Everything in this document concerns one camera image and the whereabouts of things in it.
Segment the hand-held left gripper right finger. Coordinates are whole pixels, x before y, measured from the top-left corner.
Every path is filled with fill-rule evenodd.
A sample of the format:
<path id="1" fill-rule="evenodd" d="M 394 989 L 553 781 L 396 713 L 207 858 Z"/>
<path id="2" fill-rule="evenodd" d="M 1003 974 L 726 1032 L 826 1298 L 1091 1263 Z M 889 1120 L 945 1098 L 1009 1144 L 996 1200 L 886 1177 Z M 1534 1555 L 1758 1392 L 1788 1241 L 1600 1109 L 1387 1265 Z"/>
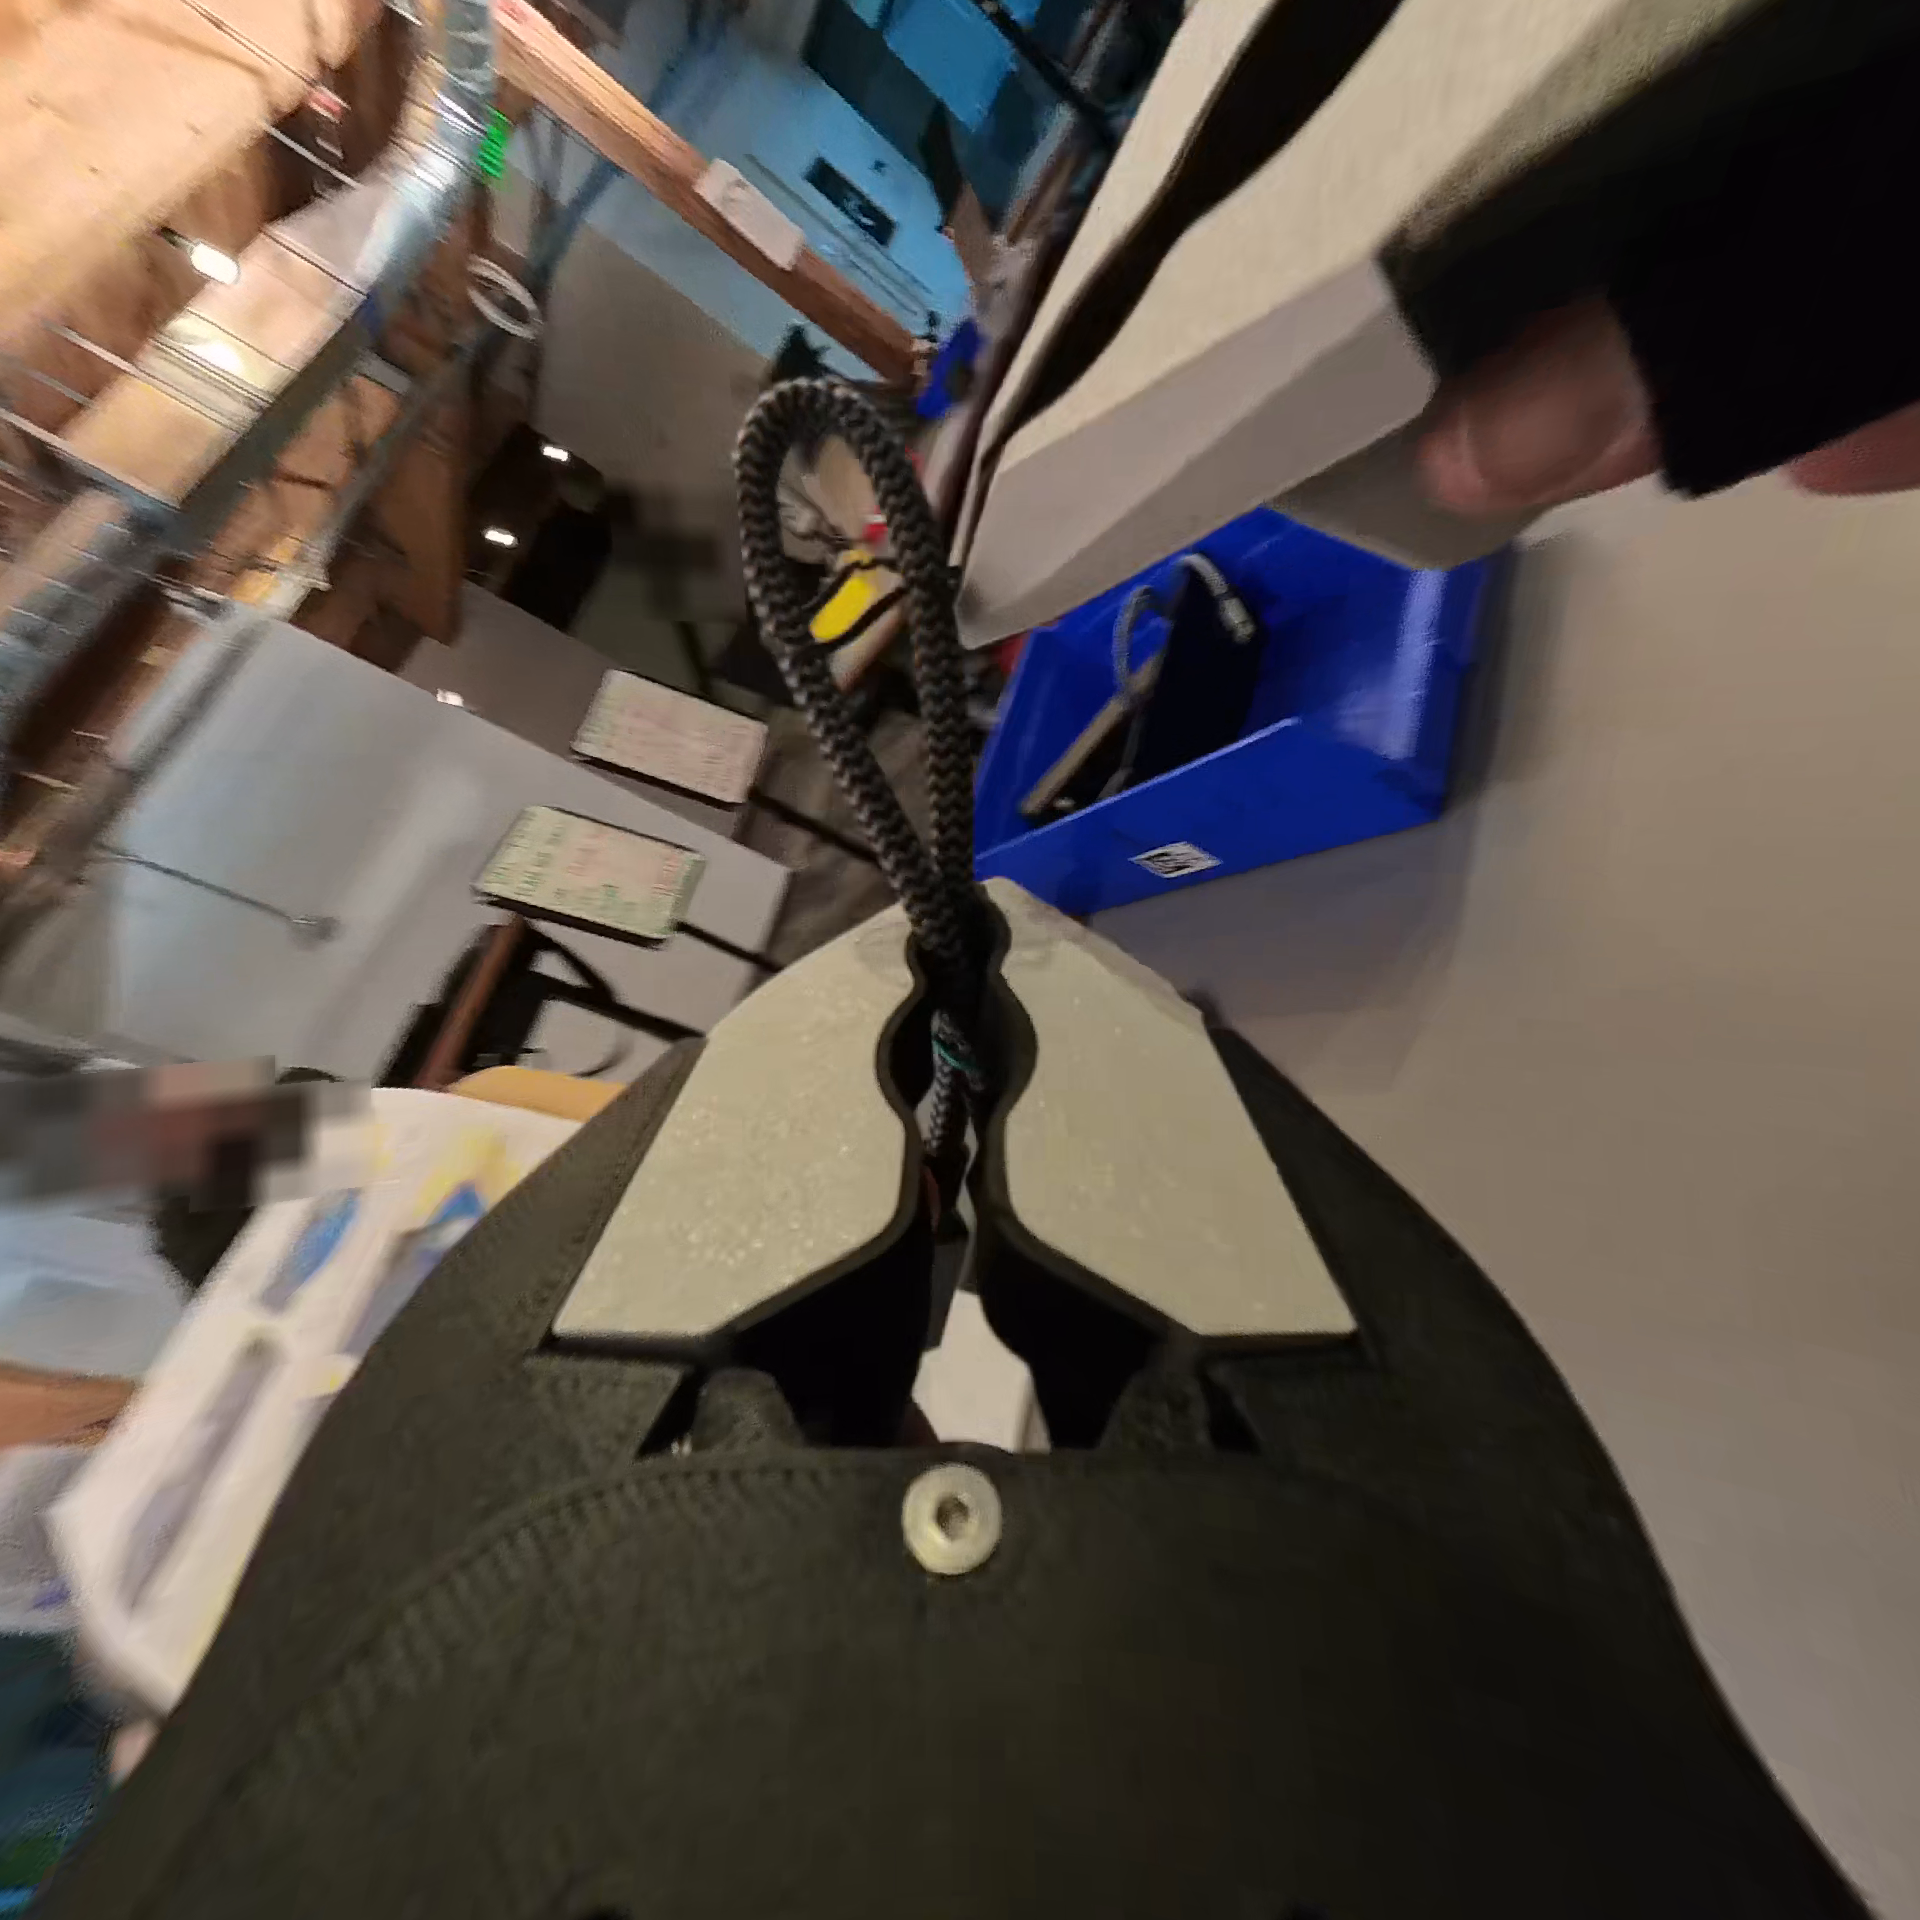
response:
<path id="1" fill-rule="evenodd" d="M 993 1329 L 1038 1393 L 1353 1342 L 1198 1005 L 1017 883 L 993 911 Z"/>

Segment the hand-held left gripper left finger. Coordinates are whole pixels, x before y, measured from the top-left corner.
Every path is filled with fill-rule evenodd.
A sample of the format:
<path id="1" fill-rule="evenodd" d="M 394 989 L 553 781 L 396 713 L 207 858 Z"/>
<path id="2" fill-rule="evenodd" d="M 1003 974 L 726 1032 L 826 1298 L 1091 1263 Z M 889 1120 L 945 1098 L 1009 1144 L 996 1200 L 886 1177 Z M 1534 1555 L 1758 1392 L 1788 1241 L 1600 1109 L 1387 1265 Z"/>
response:
<path id="1" fill-rule="evenodd" d="M 900 1409 L 927 1337 L 927 983 L 873 915 L 697 1049 L 558 1307 L 558 1347 Z"/>

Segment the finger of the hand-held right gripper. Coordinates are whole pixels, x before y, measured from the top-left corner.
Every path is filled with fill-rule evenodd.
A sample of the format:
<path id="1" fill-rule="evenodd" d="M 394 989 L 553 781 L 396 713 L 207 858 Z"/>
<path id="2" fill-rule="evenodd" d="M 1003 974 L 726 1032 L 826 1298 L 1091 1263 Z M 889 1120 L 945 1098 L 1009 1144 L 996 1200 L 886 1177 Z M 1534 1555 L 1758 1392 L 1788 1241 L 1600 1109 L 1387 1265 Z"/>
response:
<path id="1" fill-rule="evenodd" d="M 1390 283 L 1540 160 L 1608 127 L 1720 122 L 1866 61 L 1916 61 L 1916 5 L 1327 7 L 1327 103 L 1228 215 L 1248 325 L 1146 403 L 1036 459 L 974 455 L 958 616 L 980 647 L 1060 616 L 1380 443 L 1439 371 Z"/>
<path id="2" fill-rule="evenodd" d="M 1188 7 L 1003 366 L 978 459 L 1127 418 L 1246 328 L 1257 241 L 1228 215 L 1324 103 L 1324 5 Z"/>

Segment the black usb hub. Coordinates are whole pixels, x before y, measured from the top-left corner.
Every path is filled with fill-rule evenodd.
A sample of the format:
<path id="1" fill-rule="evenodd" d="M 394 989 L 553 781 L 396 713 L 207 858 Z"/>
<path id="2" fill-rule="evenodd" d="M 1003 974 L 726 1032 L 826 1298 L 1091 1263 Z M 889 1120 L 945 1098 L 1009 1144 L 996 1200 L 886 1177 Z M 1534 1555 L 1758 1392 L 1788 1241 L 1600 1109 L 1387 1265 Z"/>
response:
<path id="1" fill-rule="evenodd" d="M 1238 742 L 1265 642 L 1204 555 L 1184 555 L 1168 586 L 1135 586 L 1111 631 L 1111 697 L 1025 793 L 1019 819 L 1050 824 Z"/>

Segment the person's right hand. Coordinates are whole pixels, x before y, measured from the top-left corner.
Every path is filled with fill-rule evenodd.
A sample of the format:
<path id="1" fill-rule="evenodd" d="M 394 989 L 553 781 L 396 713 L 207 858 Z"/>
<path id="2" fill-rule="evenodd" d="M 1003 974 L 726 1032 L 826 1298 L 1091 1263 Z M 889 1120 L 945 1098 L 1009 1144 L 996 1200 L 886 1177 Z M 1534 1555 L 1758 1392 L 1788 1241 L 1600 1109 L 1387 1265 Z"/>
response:
<path id="1" fill-rule="evenodd" d="M 1452 375 L 1419 440 L 1431 503 L 1530 517 L 1657 474 L 1714 495 L 1916 490 L 1916 302 L 1622 294 Z"/>

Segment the blue storage bin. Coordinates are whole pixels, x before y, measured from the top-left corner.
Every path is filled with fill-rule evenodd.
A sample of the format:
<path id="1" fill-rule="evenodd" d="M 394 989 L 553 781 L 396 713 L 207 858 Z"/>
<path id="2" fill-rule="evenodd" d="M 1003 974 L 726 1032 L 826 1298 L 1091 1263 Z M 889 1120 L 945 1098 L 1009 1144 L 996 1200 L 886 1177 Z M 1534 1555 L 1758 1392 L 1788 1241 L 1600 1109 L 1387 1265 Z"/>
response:
<path id="1" fill-rule="evenodd" d="M 1191 553 L 1265 626 L 1244 733 L 1113 800 L 1023 823 L 1025 793 L 1113 694 L 1121 605 L 1135 586 L 1172 585 Z M 1031 631 L 978 763 L 974 872 L 1084 920 L 1435 819 L 1511 562 L 1497 549 L 1403 566 L 1257 510 Z"/>

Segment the green marked whiteboard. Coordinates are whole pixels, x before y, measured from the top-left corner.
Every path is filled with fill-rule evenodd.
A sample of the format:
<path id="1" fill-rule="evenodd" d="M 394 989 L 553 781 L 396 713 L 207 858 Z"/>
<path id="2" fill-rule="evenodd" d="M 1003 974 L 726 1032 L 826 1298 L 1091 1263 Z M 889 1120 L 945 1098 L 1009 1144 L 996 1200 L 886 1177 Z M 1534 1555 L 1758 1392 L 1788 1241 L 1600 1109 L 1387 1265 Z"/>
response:
<path id="1" fill-rule="evenodd" d="M 482 857 L 472 894 L 529 920 L 660 945 L 682 929 L 704 872 L 695 847 L 531 803 Z"/>

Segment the yellow storage bin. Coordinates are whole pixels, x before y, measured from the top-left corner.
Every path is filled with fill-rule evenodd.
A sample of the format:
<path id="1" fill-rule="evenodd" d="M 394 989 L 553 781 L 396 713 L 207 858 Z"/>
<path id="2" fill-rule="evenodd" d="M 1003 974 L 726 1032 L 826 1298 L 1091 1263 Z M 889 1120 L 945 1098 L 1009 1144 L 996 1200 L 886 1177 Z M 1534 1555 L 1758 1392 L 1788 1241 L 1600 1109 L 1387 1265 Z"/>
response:
<path id="1" fill-rule="evenodd" d="M 808 635 L 826 648 L 846 643 L 891 611 L 904 594 L 904 576 L 886 555 L 851 546 L 808 611 Z"/>

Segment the handwritten whiteboard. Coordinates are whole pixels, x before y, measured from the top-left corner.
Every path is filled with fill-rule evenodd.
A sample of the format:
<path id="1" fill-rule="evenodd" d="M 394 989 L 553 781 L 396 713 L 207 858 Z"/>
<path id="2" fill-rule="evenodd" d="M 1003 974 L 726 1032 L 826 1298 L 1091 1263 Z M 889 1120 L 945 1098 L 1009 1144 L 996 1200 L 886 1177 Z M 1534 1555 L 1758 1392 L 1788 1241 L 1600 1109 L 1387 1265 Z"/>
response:
<path id="1" fill-rule="evenodd" d="M 750 713 L 614 667 L 599 681 L 570 749 L 606 773 L 738 808 L 752 797 L 766 742 L 769 726 Z"/>

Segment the instruction sheet wooden board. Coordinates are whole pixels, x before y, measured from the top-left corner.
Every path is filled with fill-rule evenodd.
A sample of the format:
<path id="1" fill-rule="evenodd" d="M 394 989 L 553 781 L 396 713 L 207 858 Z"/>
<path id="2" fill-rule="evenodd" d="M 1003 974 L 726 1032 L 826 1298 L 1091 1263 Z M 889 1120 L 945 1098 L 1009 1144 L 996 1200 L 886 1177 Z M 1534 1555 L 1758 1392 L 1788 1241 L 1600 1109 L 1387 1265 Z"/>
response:
<path id="1" fill-rule="evenodd" d="M 178 1702 L 372 1344 L 578 1127 L 380 1090 L 311 1193 L 251 1214 L 46 1522 L 81 1664 L 121 1713 L 156 1720 Z"/>

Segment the wooden post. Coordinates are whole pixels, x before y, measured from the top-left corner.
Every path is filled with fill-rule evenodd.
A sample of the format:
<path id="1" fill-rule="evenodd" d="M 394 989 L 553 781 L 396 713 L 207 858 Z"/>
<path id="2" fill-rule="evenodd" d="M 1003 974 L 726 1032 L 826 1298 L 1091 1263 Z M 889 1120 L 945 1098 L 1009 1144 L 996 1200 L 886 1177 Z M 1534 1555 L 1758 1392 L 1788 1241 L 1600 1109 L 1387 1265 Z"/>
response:
<path id="1" fill-rule="evenodd" d="M 899 390 L 919 383 L 918 333 L 810 248 L 803 232 L 788 232 L 788 221 L 750 178 L 702 154 L 538 7 L 502 1 L 495 18 L 503 81 L 545 107 L 599 160 L 614 161 L 879 382 Z"/>

